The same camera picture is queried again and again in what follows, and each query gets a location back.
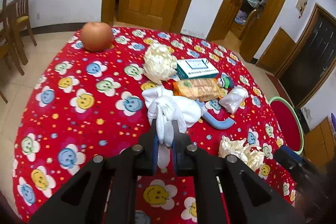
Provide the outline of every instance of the red tablecloth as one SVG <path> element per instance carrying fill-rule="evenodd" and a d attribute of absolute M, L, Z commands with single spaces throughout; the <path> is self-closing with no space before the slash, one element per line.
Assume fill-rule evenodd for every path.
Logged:
<path fill-rule="evenodd" d="M 295 184 L 273 153 L 284 143 L 270 106 L 253 78 L 230 50 L 200 39 L 153 30 L 113 28 L 115 41 L 104 52 L 87 52 L 76 32 L 55 56 L 36 85 L 15 142 L 13 191 L 24 221 L 47 201 L 94 155 L 117 155 L 148 132 L 147 108 L 141 93 L 155 84 L 143 75 L 143 54 L 158 40 L 178 59 L 206 57 L 221 73 L 244 86 L 249 97 L 235 115 L 236 123 L 216 130 L 200 119 L 187 134 L 195 145 L 217 155 L 222 135 L 232 140 L 248 138 L 267 153 L 265 179 L 284 199 L 295 199 Z M 171 79 L 164 87 L 172 89 Z M 209 112 L 222 121 L 230 115 L 215 103 Z M 160 197 L 144 195 L 156 189 Z M 172 162 L 156 177 L 137 183 L 137 223 L 194 223 L 195 192 L 192 178 L 178 178 Z"/>

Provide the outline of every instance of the metal bolt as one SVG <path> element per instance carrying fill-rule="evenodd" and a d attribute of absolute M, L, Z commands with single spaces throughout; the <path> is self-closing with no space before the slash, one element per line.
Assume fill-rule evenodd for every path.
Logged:
<path fill-rule="evenodd" d="M 140 152 L 142 150 L 142 145 L 141 144 L 136 144 L 132 146 L 133 151 L 135 152 Z"/>
<path fill-rule="evenodd" d="M 187 150 L 190 152 L 195 152 L 197 150 L 197 146 L 190 144 L 187 146 Z"/>
<path fill-rule="evenodd" d="M 237 157 L 235 155 L 229 155 L 226 157 L 227 161 L 234 164 L 237 161 Z"/>
<path fill-rule="evenodd" d="M 101 155 L 96 155 L 96 156 L 94 156 L 93 157 L 93 162 L 95 162 L 95 163 L 100 163 L 100 162 L 102 162 L 103 161 L 103 156 L 101 156 Z"/>

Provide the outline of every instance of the red doormat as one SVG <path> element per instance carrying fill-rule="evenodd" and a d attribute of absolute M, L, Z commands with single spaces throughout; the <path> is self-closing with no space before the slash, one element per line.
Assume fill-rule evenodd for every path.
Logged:
<path fill-rule="evenodd" d="M 268 73 L 266 73 L 267 77 L 272 81 L 273 85 L 275 86 L 275 88 L 277 89 L 277 91 L 279 92 L 279 96 L 284 98 L 287 102 L 289 102 L 291 105 L 292 102 L 290 101 L 290 99 L 288 98 L 284 88 L 280 85 L 279 79 L 276 78 L 273 75 L 269 75 Z"/>

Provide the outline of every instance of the snack package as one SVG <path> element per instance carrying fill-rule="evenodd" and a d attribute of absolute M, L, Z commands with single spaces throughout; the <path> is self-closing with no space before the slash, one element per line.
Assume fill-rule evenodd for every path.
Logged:
<path fill-rule="evenodd" d="M 214 78 L 184 79 L 173 83 L 174 95 L 200 102 L 214 100 L 222 95 Z"/>
<path fill-rule="evenodd" d="M 219 104 L 224 107 L 227 112 L 235 114 L 240 104 L 248 95 L 246 89 L 235 86 L 226 96 L 219 100 Z"/>

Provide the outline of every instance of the dark metal door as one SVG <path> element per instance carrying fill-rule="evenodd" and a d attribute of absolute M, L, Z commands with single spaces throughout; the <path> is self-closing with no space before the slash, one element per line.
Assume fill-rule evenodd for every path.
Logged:
<path fill-rule="evenodd" d="M 319 16 L 301 52 L 280 82 L 296 106 L 315 87 L 336 56 L 336 26 Z"/>

